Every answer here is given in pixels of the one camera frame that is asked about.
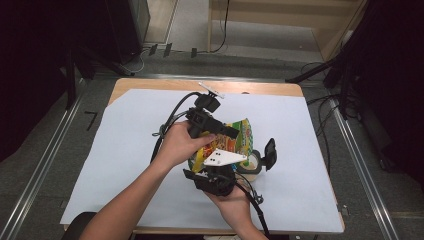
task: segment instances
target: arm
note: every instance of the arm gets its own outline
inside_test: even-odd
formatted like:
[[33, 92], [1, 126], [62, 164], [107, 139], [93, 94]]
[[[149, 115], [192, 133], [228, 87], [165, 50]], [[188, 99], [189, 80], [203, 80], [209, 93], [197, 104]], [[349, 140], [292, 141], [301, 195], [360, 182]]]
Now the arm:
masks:
[[267, 239], [253, 224], [250, 216], [250, 202], [241, 189], [235, 187], [226, 197], [217, 197], [206, 192], [205, 194], [215, 203], [224, 220], [241, 239]]
[[128, 239], [169, 171], [215, 138], [191, 139], [188, 127], [181, 122], [170, 128], [153, 162], [96, 214], [80, 239]]

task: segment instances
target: gray floor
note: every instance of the gray floor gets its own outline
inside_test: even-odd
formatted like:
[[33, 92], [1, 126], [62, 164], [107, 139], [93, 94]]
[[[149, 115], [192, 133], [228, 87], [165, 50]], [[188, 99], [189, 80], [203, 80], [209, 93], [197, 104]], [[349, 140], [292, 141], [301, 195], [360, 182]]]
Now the gray floor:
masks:
[[[217, 49], [224, 38], [225, 2], [222, 21], [212, 22], [211, 49]], [[167, 43], [173, 50], [207, 49], [209, 1], [179, 0]], [[278, 59], [298, 62], [322, 61], [311, 29], [228, 22], [225, 45], [219, 51], [227, 56]]]
[[[157, 54], [145, 57], [144, 61], [145, 68], [136, 77], [142, 74], [172, 74], [261, 78], [261, 81], [281, 81], [282, 78], [298, 75], [304, 65], [304, 63], [299, 62], [219, 55], [201, 55], [192, 59], [189, 54], [171, 54], [167, 58]], [[95, 80], [90, 81], [78, 112], [16, 239], [58, 239], [63, 234], [59, 220], [82, 164], [90, 151], [95, 132], [101, 122], [101, 114], [107, 105], [117, 79], [107, 70], [102, 70], [102, 72], [97, 74]], [[322, 79], [322, 76], [316, 76], [314, 77], [316, 80], [302, 84], [302, 90], [307, 100], [326, 94], [326, 90], [322, 88], [319, 81], [320, 78]], [[54, 128], [59, 123], [64, 112], [65, 102], [66, 95], [52, 107], [48, 115], [28, 136], [21, 149], [0, 163], [1, 226], [6, 223], [15, 201], [24, 190], [26, 182], [31, 177], [32, 171], [53, 134]], [[317, 107], [318, 104], [310, 106], [311, 118], [315, 126], [318, 124]], [[328, 111], [328, 109], [329, 105], [326, 105], [323, 112]], [[99, 112], [99, 116], [89, 131], [86, 129], [92, 116], [85, 114], [85, 111]], [[329, 121], [326, 133], [330, 141], [331, 158], [333, 159], [331, 181], [339, 205], [346, 205], [350, 215], [343, 216], [346, 224], [345, 233], [322, 235], [319, 239], [384, 239], [339, 127], [333, 118]], [[421, 239], [424, 234], [422, 228], [424, 223], [422, 216], [424, 196], [418, 184], [405, 174], [389, 174], [382, 171], [378, 165], [375, 150], [372, 148], [361, 124], [355, 120], [350, 120], [350, 122], [354, 127], [358, 142], [386, 205], [390, 212], [395, 213], [396, 217], [393, 220], [399, 236], [401, 239]], [[319, 141], [324, 158], [326, 158], [323, 141], [321, 138], [319, 138]], [[300, 237], [301, 239], [313, 238], [313, 236], [303, 235]]]

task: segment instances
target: white wire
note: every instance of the white wire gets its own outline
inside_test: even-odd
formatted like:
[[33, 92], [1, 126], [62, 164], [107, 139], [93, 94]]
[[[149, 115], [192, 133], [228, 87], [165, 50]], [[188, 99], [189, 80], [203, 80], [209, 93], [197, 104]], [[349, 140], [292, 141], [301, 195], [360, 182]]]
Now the white wire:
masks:
[[141, 72], [142, 70], [143, 70], [143, 68], [144, 68], [144, 61], [143, 61], [143, 58], [142, 58], [142, 56], [143, 56], [143, 53], [145, 53], [145, 52], [147, 52], [149, 49], [147, 49], [147, 50], [144, 50], [144, 51], [142, 51], [141, 53], [140, 53], [140, 60], [141, 60], [141, 68], [140, 69], [137, 69], [137, 70], [131, 70], [131, 69], [128, 69], [128, 68], [126, 68], [126, 67], [124, 67], [124, 65], [120, 65], [120, 67], [121, 68], [123, 68], [123, 69], [125, 69], [125, 70], [127, 70], [128, 72], [130, 72], [130, 73], [138, 73], [138, 72]]

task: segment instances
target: white paper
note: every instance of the white paper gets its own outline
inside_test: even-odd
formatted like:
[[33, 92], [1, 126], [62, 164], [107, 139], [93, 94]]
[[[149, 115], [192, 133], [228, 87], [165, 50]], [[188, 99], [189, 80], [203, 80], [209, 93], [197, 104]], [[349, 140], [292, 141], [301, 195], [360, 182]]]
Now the white paper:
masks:
[[[187, 93], [133, 89], [107, 107], [61, 224], [70, 224], [81, 212], [99, 211], [149, 165], [157, 140], [152, 133]], [[195, 98], [177, 112], [192, 107]], [[269, 230], [343, 232], [305, 99], [227, 93], [219, 101], [214, 118], [248, 118], [254, 149], [263, 153], [269, 139], [275, 139], [276, 164], [252, 183], [265, 199], [260, 207]], [[177, 166], [165, 178], [138, 226], [229, 229], [215, 205], [184, 177], [183, 168], [188, 165]], [[251, 212], [261, 229], [256, 211]]]

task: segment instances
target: table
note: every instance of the table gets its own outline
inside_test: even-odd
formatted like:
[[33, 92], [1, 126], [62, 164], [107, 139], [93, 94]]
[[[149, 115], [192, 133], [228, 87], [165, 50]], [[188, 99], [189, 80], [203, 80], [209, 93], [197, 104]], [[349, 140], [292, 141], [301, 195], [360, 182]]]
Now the table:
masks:
[[[263, 152], [269, 138], [276, 140], [277, 163], [252, 183], [265, 198], [260, 207], [271, 234], [343, 232], [343, 220], [300, 87], [236, 81], [204, 83], [226, 94], [213, 114], [215, 118], [238, 121], [249, 112], [254, 148]], [[166, 121], [186, 90], [203, 91], [197, 81], [191, 80], [118, 80], [61, 224], [70, 224], [81, 212], [99, 211], [148, 166], [156, 142], [151, 134]], [[181, 111], [193, 102], [184, 103]], [[213, 203], [184, 177], [183, 168], [188, 166], [175, 167], [165, 178], [134, 232], [233, 234]], [[253, 209], [252, 219], [261, 229]]]
[[[356, 28], [362, 18], [366, 2], [366, 0], [231, 0], [228, 21], [311, 28], [322, 58], [328, 61], [338, 53], [348, 31]], [[226, 0], [209, 0], [208, 51], [211, 50], [212, 20], [224, 18], [226, 7]]]

